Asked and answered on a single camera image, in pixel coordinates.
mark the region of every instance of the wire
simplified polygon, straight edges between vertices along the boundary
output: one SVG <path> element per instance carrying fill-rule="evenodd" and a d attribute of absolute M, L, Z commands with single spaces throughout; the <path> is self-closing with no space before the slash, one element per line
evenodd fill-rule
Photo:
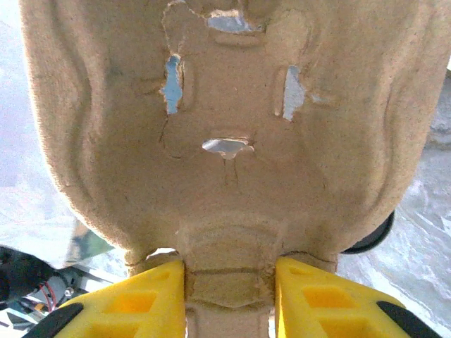
<path fill-rule="evenodd" d="M 44 288 L 42 287 L 42 284 L 39 284 L 39 288 L 41 289 L 41 291 L 42 291 L 42 293 L 43 293 L 43 295 L 44 295 L 44 297 L 45 297 L 45 300 L 47 301 L 47 308 L 49 308 L 49 312 L 52 312 L 52 309 L 51 309 L 51 306 L 50 306 L 50 300 L 49 300 L 49 297 L 48 297 L 47 294 L 45 293 Z"/>
<path fill-rule="evenodd" d="M 52 311 L 55 310 L 56 308 L 56 297 L 55 297 L 55 293 L 53 291 L 53 289 L 50 287 L 49 283 L 45 282 L 44 285 L 46 286 L 46 288 L 49 290 L 50 295 L 51 295 L 51 302 L 53 304 L 52 307 Z"/>

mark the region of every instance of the red wire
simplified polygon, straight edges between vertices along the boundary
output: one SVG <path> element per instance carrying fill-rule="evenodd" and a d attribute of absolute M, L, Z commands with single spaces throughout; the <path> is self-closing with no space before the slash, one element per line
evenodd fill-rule
<path fill-rule="evenodd" d="M 55 310 L 55 308 L 56 308 L 56 297 L 55 297 L 55 293 L 54 293 L 53 289 L 50 287 L 49 283 L 45 282 L 44 284 L 45 284 L 45 286 L 47 287 L 47 289 L 49 290 L 50 295 L 51 295 L 51 302 L 53 303 L 53 308 L 52 308 L 52 310 Z"/>
<path fill-rule="evenodd" d="M 50 300 L 49 300 L 49 297 L 48 297 L 47 294 L 45 293 L 44 288 L 42 287 L 42 284 L 39 284 L 39 288 L 41 289 L 42 294 L 44 295 L 45 300 L 47 301 L 47 308 L 49 308 L 49 312 L 52 312 L 52 309 L 51 309 L 51 306 L 50 306 Z"/>

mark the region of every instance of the black wheel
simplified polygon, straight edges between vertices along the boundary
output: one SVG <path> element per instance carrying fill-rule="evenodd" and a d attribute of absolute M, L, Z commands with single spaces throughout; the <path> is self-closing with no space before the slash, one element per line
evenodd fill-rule
<path fill-rule="evenodd" d="M 376 230 L 371 234 L 358 241 L 352 247 L 344 250 L 342 254 L 352 255 L 366 252 L 378 246 L 387 236 L 393 227 L 393 221 L 395 220 L 395 212 L 393 211 L 386 220 L 379 225 Z"/>

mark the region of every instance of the cardboard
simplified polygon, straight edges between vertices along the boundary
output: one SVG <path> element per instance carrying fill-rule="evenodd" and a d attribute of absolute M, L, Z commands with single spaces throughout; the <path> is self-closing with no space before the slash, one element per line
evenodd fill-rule
<path fill-rule="evenodd" d="M 127 251 L 132 274 L 183 259 L 199 318 L 234 308 L 198 328 L 212 337 L 241 323 L 238 309 L 256 309 L 246 323 L 268 314 L 278 256 L 334 271 L 396 207 L 451 46 L 446 0 L 22 0 L 21 11 L 56 186 Z M 208 26 L 237 13 L 251 29 Z M 183 97 L 169 115 L 171 55 Z M 293 65 L 305 98 L 290 121 Z M 202 148 L 211 139 L 248 147 L 224 159 Z M 147 259 L 159 247 L 179 256 Z"/>

